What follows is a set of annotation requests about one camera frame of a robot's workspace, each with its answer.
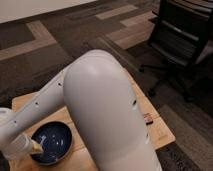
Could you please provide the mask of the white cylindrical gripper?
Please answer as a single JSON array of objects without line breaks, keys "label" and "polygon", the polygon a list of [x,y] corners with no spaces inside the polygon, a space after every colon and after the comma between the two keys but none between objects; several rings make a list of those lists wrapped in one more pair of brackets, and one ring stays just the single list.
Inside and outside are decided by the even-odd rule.
[{"label": "white cylindrical gripper", "polygon": [[2,149],[3,156],[7,160],[17,160],[19,158],[32,154],[41,154],[43,148],[36,141],[31,140],[27,134],[19,135],[15,140]]}]

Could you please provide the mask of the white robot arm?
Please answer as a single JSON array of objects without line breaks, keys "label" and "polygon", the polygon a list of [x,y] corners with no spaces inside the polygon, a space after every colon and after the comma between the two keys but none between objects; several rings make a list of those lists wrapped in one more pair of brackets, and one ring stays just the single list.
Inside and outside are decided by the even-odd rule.
[{"label": "white robot arm", "polygon": [[62,69],[19,110],[0,107],[3,156],[30,153],[24,131],[63,107],[99,171],[163,171],[124,68],[100,49]]}]

